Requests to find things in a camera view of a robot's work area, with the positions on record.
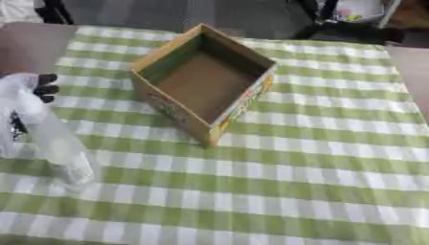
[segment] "black glove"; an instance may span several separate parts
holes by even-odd
[[[38,76],[38,84],[34,89],[34,94],[40,97],[43,102],[50,103],[54,101],[54,94],[58,93],[59,87],[57,85],[51,84],[52,82],[57,80],[56,74],[42,74]],[[13,137],[17,138],[22,133],[27,133],[27,128],[24,124],[19,120],[16,113],[13,112],[11,115],[11,123],[14,127]]]

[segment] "floor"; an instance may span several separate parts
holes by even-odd
[[[286,0],[63,0],[77,24],[183,32],[199,23],[254,38],[287,39],[310,20]]]

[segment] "colorful label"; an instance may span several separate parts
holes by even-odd
[[[232,112],[225,117],[222,122],[214,124],[210,133],[211,145],[214,145],[214,143],[220,138],[221,133],[226,130],[228,124],[241,115],[260,94],[264,93],[269,88],[272,83],[273,74],[270,74],[264,81],[261,81],[253,89],[244,93],[238,105],[236,105],[235,108],[232,108]]]
[[[179,123],[185,123],[185,114],[177,105],[171,103],[169,99],[157,94],[149,94],[148,96],[152,105],[167,117]]]

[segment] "open cardboard box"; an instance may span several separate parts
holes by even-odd
[[[271,85],[275,62],[199,25],[133,63],[138,95],[203,145],[215,145]]]

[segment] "green checkered tablecloth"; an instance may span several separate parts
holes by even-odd
[[[275,83],[205,149],[126,71],[174,36],[79,28],[54,107],[103,176],[67,192],[19,145],[0,244],[428,244],[429,130],[383,48],[241,39],[278,61]]]

